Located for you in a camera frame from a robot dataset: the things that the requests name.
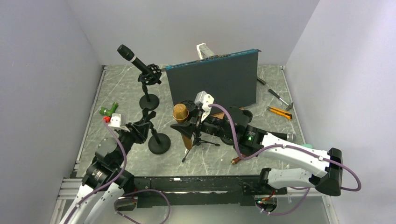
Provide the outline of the black round base clip stand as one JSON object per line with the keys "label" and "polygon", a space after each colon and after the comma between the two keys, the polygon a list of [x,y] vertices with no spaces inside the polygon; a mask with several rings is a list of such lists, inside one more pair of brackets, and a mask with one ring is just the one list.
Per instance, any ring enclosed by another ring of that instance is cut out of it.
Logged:
{"label": "black round base clip stand", "polygon": [[[235,127],[236,131],[236,136],[237,139],[239,140],[242,135],[244,134],[248,123],[251,122],[252,120],[252,112],[249,110],[244,111],[243,109],[240,109],[238,107],[232,106],[229,107],[228,110],[229,114],[231,115],[231,118],[233,120],[233,124]],[[223,125],[222,129],[224,130],[224,137],[221,138],[221,141],[225,143],[226,145],[233,145],[233,136],[232,136],[232,131],[231,131],[231,123],[229,118],[224,115],[223,117]]]}

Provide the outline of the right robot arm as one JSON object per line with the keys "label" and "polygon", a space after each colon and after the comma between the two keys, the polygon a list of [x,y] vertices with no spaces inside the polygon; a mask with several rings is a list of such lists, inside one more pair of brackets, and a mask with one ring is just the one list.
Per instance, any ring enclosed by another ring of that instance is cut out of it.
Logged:
{"label": "right robot arm", "polygon": [[176,123],[171,128],[181,133],[186,149],[191,150],[201,133],[213,135],[231,144],[238,160],[247,161],[255,157],[266,157],[285,161],[295,168],[280,170],[263,168],[257,187],[268,194],[286,187],[314,188],[328,196],[340,196],[342,191],[342,152],[331,148],[317,150],[290,142],[290,134],[274,133],[251,126],[253,115],[249,110],[238,107],[223,110],[224,117],[210,115],[211,105],[187,105],[179,103],[173,107]]}

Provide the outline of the black tripod shock mount stand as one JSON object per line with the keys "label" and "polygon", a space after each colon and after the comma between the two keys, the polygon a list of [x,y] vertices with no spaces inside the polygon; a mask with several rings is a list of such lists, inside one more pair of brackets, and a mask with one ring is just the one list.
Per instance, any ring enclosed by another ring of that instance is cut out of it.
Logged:
{"label": "black tripod shock mount stand", "polygon": [[[194,108],[196,107],[195,104],[193,103],[193,101],[191,101],[191,100],[184,100],[184,101],[181,102],[181,104],[184,104],[184,105],[187,107],[187,110],[188,110],[189,112],[190,112],[190,111],[193,111]],[[192,148],[193,148],[194,146],[200,146],[201,144],[211,144],[211,145],[214,145],[214,146],[216,146],[216,147],[219,147],[219,146],[220,146],[219,143],[209,142],[209,141],[206,141],[206,140],[201,139],[201,138],[200,138],[201,134],[199,134],[198,136],[197,136],[196,134],[194,134],[193,136],[194,136],[194,140],[192,140],[191,149],[186,149],[186,150],[185,150],[185,156],[184,156],[184,158],[183,158],[182,161],[181,161],[182,163],[185,162],[185,160],[186,160],[188,154],[190,153],[190,151],[192,150]]]}

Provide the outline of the gold microphone black stand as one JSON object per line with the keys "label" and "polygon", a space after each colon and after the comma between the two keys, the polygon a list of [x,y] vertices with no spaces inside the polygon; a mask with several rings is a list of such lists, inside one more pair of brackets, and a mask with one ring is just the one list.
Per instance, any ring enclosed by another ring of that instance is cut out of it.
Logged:
{"label": "gold microphone black stand", "polygon": [[160,155],[166,153],[171,146],[171,140],[168,135],[164,133],[158,133],[154,128],[151,131],[152,136],[148,140],[148,148],[151,153]]}

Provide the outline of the black microphone white band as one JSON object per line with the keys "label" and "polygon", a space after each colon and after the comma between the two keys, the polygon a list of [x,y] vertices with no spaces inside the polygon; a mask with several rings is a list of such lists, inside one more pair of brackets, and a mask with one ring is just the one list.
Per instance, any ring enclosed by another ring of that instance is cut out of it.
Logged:
{"label": "black microphone white band", "polygon": [[144,64],[135,54],[134,52],[125,46],[124,44],[121,44],[117,48],[118,53],[127,61],[129,61],[131,64],[133,64],[138,70],[141,71],[141,75],[139,76],[139,80],[143,79],[149,79],[152,78],[154,73],[152,72],[151,69],[148,68],[146,64]]}

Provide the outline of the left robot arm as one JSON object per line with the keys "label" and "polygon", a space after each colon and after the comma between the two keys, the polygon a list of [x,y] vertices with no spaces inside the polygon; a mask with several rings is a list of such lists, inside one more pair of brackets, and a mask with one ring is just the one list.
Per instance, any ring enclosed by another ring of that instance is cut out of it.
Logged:
{"label": "left robot arm", "polygon": [[145,108],[137,122],[123,123],[118,113],[103,119],[111,137],[99,143],[77,195],[60,221],[62,224],[93,224],[120,196],[133,192],[134,175],[126,171],[127,154],[134,144],[147,140],[155,116],[155,111]]}

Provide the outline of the mint green microphone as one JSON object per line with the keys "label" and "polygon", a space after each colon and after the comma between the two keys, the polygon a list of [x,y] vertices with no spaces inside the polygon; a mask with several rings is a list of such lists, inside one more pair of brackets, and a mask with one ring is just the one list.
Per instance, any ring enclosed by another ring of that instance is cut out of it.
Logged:
{"label": "mint green microphone", "polygon": [[302,144],[301,146],[313,149],[313,146],[311,144]]}

